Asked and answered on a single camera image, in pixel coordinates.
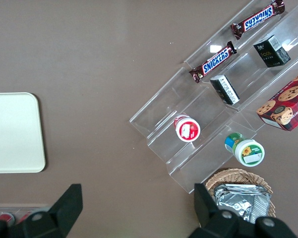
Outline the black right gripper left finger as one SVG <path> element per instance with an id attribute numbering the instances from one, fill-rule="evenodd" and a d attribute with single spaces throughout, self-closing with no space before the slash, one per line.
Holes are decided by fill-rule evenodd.
<path id="1" fill-rule="evenodd" d="M 82 210 L 82 186 L 72 184 L 48 211 L 31 214 L 11 227 L 0 221 L 0 238 L 65 238 Z"/>

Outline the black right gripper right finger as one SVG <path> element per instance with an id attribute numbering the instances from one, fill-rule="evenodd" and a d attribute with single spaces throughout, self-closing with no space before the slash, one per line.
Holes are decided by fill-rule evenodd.
<path id="1" fill-rule="evenodd" d="M 259 217 L 249 223 L 229 210 L 220 210 L 205 185 L 194 185 L 194 209 L 200 227 L 191 238 L 296 238 L 282 220 Z"/>

